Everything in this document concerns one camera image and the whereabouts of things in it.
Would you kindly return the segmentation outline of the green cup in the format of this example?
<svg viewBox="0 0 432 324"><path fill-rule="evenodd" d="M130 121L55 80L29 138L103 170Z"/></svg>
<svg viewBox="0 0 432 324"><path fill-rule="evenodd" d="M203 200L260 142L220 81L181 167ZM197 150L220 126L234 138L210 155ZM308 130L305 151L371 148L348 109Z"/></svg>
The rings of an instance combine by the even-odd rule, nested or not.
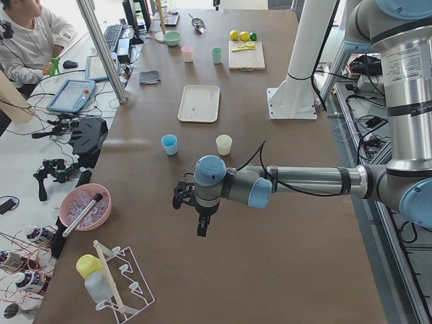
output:
<svg viewBox="0 0 432 324"><path fill-rule="evenodd" d="M213 47L211 49L212 60L215 65L222 62L223 49L220 47Z"/></svg>

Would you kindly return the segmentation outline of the cream cup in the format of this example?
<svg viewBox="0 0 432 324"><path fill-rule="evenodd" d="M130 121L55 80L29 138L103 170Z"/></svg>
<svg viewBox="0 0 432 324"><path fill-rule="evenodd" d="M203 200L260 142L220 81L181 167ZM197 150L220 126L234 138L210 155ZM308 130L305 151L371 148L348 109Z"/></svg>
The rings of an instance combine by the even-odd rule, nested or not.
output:
<svg viewBox="0 0 432 324"><path fill-rule="evenodd" d="M215 142L217 145L217 152L220 155L226 156L230 154L232 147L232 138L229 135L221 134L216 138Z"/></svg>

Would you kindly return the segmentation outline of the cream rabbit tray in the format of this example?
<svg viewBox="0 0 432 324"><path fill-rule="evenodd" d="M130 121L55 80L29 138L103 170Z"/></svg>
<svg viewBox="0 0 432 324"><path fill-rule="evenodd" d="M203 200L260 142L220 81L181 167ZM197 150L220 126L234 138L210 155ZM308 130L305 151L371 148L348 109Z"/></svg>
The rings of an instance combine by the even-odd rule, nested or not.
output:
<svg viewBox="0 0 432 324"><path fill-rule="evenodd" d="M178 110L178 120L210 124L217 121L220 87L211 85L186 85Z"/></svg>

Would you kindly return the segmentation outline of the metal scoop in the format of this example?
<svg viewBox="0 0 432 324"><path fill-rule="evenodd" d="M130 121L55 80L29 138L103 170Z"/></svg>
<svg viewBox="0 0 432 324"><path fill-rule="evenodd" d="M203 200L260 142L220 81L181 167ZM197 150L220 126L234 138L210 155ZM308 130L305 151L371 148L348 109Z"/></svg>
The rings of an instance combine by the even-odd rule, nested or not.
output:
<svg viewBox="0 0 432 324"><path fill-rule="evenodd" d="M206 26L203 20L195 18L190 12L188 12L188 15L191 18L191 23L194 29L201 34L204 34L206 32Z"/></svg>

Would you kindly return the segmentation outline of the yellow lemon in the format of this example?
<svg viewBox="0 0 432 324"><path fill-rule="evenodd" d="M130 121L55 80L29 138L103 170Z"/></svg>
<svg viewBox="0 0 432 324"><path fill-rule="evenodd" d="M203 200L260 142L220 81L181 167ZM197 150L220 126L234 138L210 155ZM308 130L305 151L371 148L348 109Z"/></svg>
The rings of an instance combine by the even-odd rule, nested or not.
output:
<svg viewBox="0 0 432 324"><path fill-rule="evenodd" d="M241 32L239 33L238 38L239 38L241 41L244 41L244 42L249 41L249 40L250 40L250 33L247 32L247 31L241 31Z"/></svg>
<svg viewBox="0 0 432 324"><path fill-rule="evenodd" d="M237 30L231 30L229 33L229 39L231 41L237 41L239 37L239 32Z"/></svg>

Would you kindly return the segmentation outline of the yellow plastic knife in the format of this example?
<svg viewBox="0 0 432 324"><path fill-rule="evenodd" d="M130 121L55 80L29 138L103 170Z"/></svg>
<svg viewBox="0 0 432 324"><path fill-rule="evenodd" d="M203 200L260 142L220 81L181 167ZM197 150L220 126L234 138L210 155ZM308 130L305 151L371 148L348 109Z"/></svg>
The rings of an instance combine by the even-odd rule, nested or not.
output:
<svg viewBox="0 0 432 324"><path fill-rule="evenodd" d="M249 50L255 50L255 49L256 49L256 47L237 47L237 48L230 49L230 51L232 53L235 53L235 52L239 52L239 51L249 51Z"/></svg>

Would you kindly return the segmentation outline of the pink cup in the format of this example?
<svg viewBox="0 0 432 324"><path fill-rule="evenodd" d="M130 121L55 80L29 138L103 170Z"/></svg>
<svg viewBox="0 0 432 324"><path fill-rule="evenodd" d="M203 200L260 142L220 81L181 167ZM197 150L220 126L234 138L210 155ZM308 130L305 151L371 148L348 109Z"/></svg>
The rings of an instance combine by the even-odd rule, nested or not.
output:
<svg viewBox="0 0 432 324"><path fill-rule="evenodd" d="M194 48L190 45L185 45L181 48L182 57L184 62L191 63L193 62Z"/></svg>

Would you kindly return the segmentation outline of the green bowl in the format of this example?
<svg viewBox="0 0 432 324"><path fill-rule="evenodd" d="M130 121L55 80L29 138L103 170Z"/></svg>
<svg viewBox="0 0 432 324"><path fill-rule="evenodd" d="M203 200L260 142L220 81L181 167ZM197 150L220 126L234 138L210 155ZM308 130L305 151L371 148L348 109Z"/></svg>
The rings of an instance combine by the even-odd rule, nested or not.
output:
<svg viewBox="0 0 432 324"><path fill-rule="evenodd" d="M182 34L177 31L166 32L163 35L164 43L170 47L178 46L180 44L181 39L182 39Z"/></svg>

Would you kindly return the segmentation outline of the wooden cutting board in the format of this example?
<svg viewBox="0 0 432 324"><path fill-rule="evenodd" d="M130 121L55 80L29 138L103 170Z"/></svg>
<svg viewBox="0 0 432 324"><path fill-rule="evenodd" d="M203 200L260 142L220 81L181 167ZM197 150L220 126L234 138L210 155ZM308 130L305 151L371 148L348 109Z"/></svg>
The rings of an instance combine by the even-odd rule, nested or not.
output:
<svg viewBox="0 0 432 324"><path fill-rule="evenodd" d="M230 49L237 48L238 41L230 41L228 50L228 62L230 70L264 70L265 58L261 41L254 42L255 50L239 51L232 53Z"/></svg>

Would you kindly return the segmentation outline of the wooden cup tree stand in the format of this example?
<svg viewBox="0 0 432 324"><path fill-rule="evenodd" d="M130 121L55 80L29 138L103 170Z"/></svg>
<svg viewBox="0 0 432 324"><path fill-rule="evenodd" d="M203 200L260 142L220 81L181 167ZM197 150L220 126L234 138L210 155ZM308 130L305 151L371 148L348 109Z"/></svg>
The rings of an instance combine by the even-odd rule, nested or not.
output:
<svg viewBox="0 0 432 324"><path fill-rule="evenodd" d="M158 17L159 17L159 23L160 23L160 27L161 27L161 31L157 32L155 35L155 40L158 43L164 43L165 42L165 34L166 34L166 28L165 28L165 20L164 20L164 15L163 15L163 10L162 10L162 4L160 0L152 0L153 4L155 5L155 8L157 10L158 13Z"/></svg>

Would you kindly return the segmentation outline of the blue cup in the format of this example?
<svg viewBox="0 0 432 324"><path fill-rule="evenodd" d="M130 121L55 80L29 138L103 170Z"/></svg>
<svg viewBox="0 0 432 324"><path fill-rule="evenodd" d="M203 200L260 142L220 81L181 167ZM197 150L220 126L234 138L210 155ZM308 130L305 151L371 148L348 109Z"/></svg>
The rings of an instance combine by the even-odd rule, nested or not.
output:
<svg viewBox="0 0 432 324"><path fill-rule="evenodd" d="M161 145L167 155L173 156L178 152L178 139L173 134L166 134L161 138Z"/></svg>

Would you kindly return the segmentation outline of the grey folded cloth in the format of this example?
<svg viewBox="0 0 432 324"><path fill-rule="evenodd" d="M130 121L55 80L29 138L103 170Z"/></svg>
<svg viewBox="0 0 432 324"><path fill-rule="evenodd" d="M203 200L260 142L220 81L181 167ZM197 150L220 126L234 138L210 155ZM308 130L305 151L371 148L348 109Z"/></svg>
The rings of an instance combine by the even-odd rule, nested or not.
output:
<svg viewBox="0 0 432 324"><path fill-rule="evenodd" d="M156 84L159 81L160 81L160 76L157 70L151 70L151 71L145 71L139 73L140 85Z"/></svg>

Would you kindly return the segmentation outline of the black keyboard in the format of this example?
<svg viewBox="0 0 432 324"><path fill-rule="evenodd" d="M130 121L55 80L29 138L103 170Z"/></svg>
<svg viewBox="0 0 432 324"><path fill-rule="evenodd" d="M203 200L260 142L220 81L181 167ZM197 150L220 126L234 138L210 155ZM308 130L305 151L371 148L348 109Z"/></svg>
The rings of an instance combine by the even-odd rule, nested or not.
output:
<svg viewBox="0 0 432 324"><path fill-rule="evenodd" d="M120 24L109 25L106 27L103 37L107 44L109 52L115 52L117 44L123 33L123 26Z"/></svg>

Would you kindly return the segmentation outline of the metal muddler tool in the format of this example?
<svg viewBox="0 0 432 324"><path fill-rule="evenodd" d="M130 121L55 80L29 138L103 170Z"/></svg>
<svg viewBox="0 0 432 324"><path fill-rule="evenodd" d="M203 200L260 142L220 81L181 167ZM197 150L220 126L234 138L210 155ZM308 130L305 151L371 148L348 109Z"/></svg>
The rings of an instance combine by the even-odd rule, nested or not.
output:
<svg viewBox="0 0 432 324"><path fill-rule="evenodd" d="M62 233L62 237L68 237L82 222L82 220L94 209L95 205L103 199L103 195L96 193L93 199L85 206L82 212Z"/></svg>

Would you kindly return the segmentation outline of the wooden stick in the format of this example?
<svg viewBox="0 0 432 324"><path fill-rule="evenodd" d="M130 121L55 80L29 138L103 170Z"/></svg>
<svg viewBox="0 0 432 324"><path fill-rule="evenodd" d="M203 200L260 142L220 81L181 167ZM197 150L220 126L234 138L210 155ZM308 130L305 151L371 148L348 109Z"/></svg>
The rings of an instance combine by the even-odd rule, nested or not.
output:
<svg viewBox="0 0 432 324"><path fill-rule="evenodd" d="M94 240L93 241L93 246L94 246L94 249L96 250L96 252L98 254L98 258L101 261L102 267L105 270L105 274L107 276L107 281L108 281L109 286L111 288L111 291L113 293L113 297L115 298L118 310L119 310L119 312L121 314L124 314L126 312L126 307L123 304L121 296L119 295L116 283L113 280L113 277L112 277L112 274L110 272L109 266L108 266L107 261L105 259L105 255L104 255L104 252L103 252L104 251L103 249L105 248L105 246L103 246L98 240Z"/></svg>

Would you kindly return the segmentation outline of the clear cup on rack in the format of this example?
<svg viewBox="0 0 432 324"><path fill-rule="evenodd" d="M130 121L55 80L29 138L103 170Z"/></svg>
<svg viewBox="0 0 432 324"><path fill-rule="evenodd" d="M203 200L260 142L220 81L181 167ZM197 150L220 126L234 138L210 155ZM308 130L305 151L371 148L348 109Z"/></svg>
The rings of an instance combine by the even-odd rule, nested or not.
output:
<svg viewBox="0 0 432 324"><path fill-rule="evenodd" d="M101 271L92 272L85 279L84 286L96 304L104 300L110 300L113 296L109 282Z"/></svg>

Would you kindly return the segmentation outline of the yellow cup on rack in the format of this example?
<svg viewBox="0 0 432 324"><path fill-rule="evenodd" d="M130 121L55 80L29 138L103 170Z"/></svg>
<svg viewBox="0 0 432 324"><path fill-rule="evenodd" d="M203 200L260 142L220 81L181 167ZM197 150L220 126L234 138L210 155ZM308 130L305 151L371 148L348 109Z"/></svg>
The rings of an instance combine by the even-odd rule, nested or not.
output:
<svg viewBox="0 0 432 324"><path fill-rule="evenodd" d="M103 266L99 258L92 254L85 254L77 260L76 270L83 279L86 279L91 273L102 271Z"/></svg>

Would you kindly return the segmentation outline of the pink bowl with ice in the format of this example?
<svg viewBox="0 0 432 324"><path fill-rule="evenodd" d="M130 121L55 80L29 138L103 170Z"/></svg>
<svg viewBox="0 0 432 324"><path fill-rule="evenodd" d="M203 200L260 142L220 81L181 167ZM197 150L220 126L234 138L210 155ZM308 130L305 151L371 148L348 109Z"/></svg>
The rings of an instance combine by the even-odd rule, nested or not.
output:
<svg viewBox="0 0 432 324"><path fill-rule="evenodd" d="M94 205L76 230L89 231L102 225L110 216L112 202L108 189L100 184L83 184L73 189L60 205L61 223L70 226L90 203Z"/></svg>

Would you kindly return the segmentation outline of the blue teach pendant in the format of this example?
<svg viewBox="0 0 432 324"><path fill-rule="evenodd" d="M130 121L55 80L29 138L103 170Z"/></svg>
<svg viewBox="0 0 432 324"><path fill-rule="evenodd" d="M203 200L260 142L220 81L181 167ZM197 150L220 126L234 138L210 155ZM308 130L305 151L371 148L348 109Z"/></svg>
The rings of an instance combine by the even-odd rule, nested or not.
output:
<svg viewBox="0 0 432 324"><path fill-rule="evenodd" d="M111 60L117 74L120 73L120 65L117 55L114 52L110 52ZM107 73L98 55L90 55L86 58L86 69L85 79L93 80L95 82L101 82L108 80Z"/></svg>
<svg viewBox="0 0 432 324"><path fill-rule="evenodd" d="M87 104L95 86L93 80L66 80L47 105L47 109L61 113L76 113Z"/></svg>

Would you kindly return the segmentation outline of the black stand device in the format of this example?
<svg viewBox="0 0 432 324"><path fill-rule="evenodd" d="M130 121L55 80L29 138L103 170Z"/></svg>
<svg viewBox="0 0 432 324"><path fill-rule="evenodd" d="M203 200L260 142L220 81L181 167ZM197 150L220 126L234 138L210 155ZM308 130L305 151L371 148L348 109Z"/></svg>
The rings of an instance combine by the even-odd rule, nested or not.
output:
<svg viewBox="0 0 432 324"><path fill-rule="evenodd" d="M107 122L101 117L85 117L78 122L68 144L72 153L78 156L80 166L95 167L107 135Z"/></svg>

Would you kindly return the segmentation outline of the black computer mouse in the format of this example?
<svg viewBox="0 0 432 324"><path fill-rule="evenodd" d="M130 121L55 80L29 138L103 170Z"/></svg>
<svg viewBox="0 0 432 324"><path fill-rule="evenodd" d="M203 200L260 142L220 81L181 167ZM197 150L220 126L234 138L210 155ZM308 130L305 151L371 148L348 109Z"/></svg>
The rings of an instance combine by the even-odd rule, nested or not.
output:
<svg viewBox="0 0 432 324"><path fill-rule="evenodd" d="M66 60L63 62L63 68L66 70L74 69L78 67L78 62L73 60Z"/></svg>

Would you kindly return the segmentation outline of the person in white hoodie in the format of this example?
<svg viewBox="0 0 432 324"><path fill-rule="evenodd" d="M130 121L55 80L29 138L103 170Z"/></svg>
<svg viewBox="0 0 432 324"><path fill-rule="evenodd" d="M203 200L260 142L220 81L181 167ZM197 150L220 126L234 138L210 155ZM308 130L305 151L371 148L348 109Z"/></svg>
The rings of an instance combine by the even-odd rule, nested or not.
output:
<svg viewBox="0 0 432 324"><path fill-rule="evenodd" d="M1 41L1 68L18 83L18 91L31 95L49 75L52 58L58 57L75 37L76 29L65 18L43 7L40 1L2 1L1 19L11 24L13 36Z"/></svg>

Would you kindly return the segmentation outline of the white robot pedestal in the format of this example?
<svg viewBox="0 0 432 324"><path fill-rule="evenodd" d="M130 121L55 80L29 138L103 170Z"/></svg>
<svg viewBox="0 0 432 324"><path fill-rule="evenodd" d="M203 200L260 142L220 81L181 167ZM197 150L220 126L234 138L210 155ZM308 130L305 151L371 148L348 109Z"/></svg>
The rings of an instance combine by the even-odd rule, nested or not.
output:
<svg viewBox="0 0 432 324"><path fill-rule="evenodd" d="M338 6L331 0L304 2L286 79L267 89L271 119L317 119L313 76Z"/></svg>

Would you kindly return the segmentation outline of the aluminium frame post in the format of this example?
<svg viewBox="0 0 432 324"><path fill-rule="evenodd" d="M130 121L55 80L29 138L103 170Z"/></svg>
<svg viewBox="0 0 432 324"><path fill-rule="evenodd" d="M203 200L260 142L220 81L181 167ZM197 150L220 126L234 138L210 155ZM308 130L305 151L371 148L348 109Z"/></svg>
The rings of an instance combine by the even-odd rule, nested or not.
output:
<svg viewBox="0 0 432 324"><path fill-rule="evenodd" d="M105 42L105 38L97 21L97 17L95 16L94 5L92 4L92 1L89 0L76 0L76 3L88 28L90 37L99 54L102 65L111 83L114 93L120 105L124 104L127 101L127 95L122 83L120 82L119 75L114 67L111 54Z"/></svg>

